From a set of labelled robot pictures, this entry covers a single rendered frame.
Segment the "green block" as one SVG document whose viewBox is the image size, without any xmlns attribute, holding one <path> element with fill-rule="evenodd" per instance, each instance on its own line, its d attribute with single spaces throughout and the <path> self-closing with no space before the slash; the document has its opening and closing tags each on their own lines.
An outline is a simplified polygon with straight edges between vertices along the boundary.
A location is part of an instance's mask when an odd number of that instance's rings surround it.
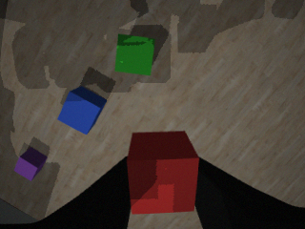
<svg viewBox="0 0 305 229">
<path fill-rule="evenodd" d="M 152 75 L 155 39 L 118 34 L 115 71 Z"/>
</svg>

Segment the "blue block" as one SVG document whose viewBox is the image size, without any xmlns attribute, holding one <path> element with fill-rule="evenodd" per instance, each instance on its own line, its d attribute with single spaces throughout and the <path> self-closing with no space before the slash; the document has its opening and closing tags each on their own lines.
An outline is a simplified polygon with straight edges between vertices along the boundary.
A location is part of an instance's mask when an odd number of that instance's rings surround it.
<svg viewBox="0 0 305 229">
<path fill-rule="evenodd" d="M 107 100 L 89 92 L 87 88 L 77 87 L 69 91 L 68 98 L 57 119 L 87 135 L 106 106 Z"/>
</svg>

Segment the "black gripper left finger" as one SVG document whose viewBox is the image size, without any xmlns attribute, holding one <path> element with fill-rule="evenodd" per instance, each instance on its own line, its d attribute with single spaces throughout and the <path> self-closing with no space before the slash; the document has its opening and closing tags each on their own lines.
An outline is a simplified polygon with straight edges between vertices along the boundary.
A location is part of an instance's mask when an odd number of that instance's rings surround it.
<svg viewBox="0 0 305 229">
<path fill-rule="evenodd" d="M 0 224 L 0 229 L 129 229 L 131 195 L 126 159 L 123 156 L 56 213 L 30 224 Z"/>
</svg>

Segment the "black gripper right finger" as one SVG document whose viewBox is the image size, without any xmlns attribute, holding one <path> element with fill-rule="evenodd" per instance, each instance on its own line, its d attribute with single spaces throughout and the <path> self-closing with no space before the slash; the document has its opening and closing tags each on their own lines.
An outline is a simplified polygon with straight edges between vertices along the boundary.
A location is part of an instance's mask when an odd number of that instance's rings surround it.
<svg viewBox="0 0 305 229">
<path fill-rule="evenodd" d="M 203 229 L 305 229 L 305 207 L 263 194 L 201 156 L 194 206 Z"/>
</svg>

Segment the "purple cube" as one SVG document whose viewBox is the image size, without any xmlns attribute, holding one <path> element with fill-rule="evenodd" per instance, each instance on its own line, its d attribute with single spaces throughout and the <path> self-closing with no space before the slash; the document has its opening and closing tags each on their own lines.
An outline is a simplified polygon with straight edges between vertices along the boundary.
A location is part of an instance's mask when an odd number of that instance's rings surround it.
<svg viewBox="0 0 305 229">
<path fill-rule="evenodd" d="M 39 171 L 41 171 L 46 160 L 46 156 L 43 156 L 43 154 L 37 152 L 37 150 L 30 148 L 19 157 L 18 161 L 16 161 L 14 171 L 19 173 L 20 176 L 32 180 L 35 175 L 38 175 Z"/>
</svg>

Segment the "red block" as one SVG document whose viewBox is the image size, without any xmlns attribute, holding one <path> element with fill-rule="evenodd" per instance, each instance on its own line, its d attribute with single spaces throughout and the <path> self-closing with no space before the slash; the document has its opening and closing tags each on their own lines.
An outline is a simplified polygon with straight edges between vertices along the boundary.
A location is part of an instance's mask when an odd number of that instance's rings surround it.
<svg viewBox="0 0 305 229">
<path fill-rule="evenodd" d="M 132 133 L 126 159 L 132 213 L 194 211 L 198 163 L 186 131 Z"/>
</svg>

